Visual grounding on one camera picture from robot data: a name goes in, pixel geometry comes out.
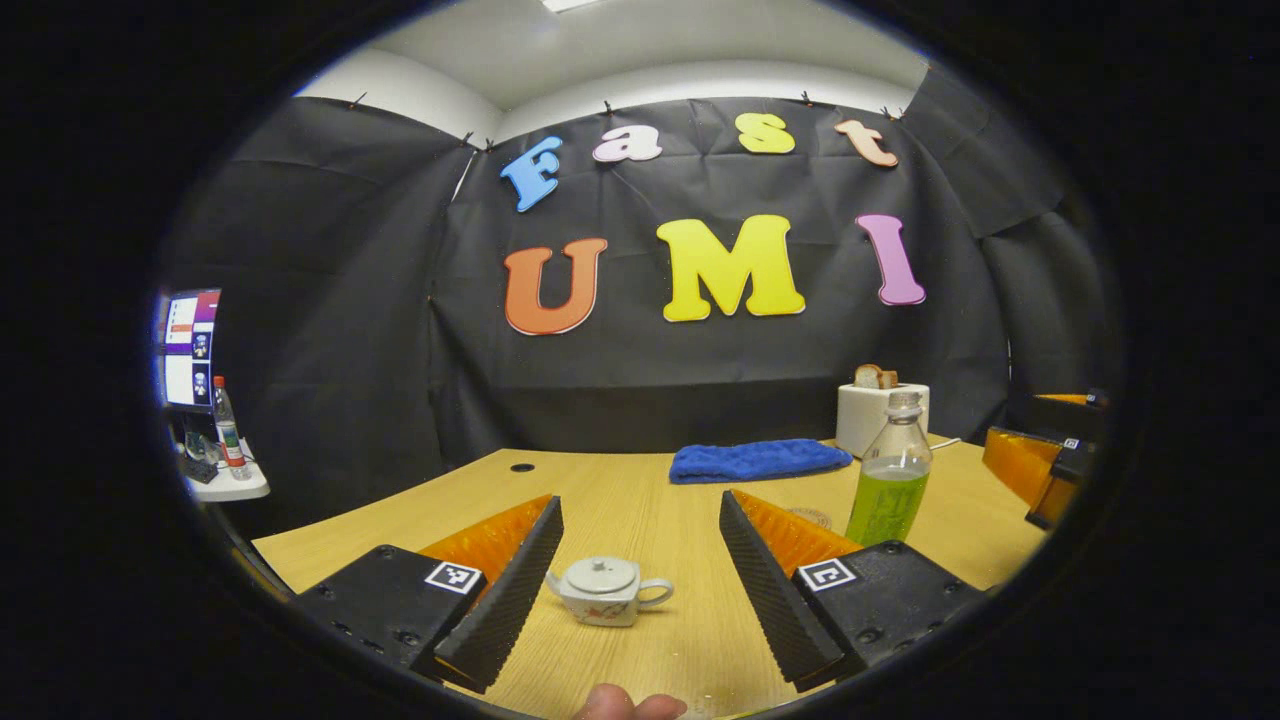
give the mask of white teapot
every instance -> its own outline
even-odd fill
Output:
[[[547,587],[559,596],[573,616],[588,625],[626,628],[636,621],[641,607],[653,607],[671,600],[675,585],[662,578],[640,580],[640,565],[617,557],[588,557],[570,565],[564,578],[547,571]],[[640,600],[640,591],[666,588],[650,600]]]

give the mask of ceiling light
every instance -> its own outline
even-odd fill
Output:
[[[543,5],[547,5],[547,9],[553,13],[563,13],[591,3],[599,3],[599,0],[543,0]]]

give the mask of white shelf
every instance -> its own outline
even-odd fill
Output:
[[[248,448],[248,441],[241,438],[241,446],[243,446],[244,455],[253,455]],[[201,502],[252,500],[271,492],[271,487],[266,484],[266,475],[262,474],[262,469],[257,462],[250,460],[246,462],[246,468],[250,469],[250,478],[247,480],[237,480],[227,466],[227,461],[223,460],[218,464],[218,474],[207,484],[187,478],[187,487],[191,488],[191,493],[196,496],[196,500]]]

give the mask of green liquid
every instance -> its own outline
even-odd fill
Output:
[[[922,474],[911,468],[877,468],[874,460],[870,468],[867,465],[858,475],[854,514],[845,537],[865,547],[906,539],[924,497],[924,483],[929,480],[928,468]]]

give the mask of blue towel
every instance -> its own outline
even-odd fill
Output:
[[[731,483],[826,473],[849,465],[854,456],[815,439],[774,439],[733,447],[690,445],[671,461],[671,482]]]

